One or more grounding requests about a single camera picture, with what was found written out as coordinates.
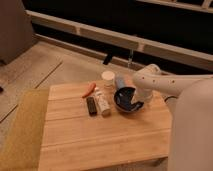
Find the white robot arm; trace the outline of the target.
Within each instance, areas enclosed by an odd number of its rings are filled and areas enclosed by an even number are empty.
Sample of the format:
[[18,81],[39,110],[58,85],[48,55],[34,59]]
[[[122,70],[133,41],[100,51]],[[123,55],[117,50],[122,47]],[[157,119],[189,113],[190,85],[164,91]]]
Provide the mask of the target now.
[[153,90],[176,97],[168,171],[213,171],[213,74],[162,75],[150,64],[132,80],[142,102]]

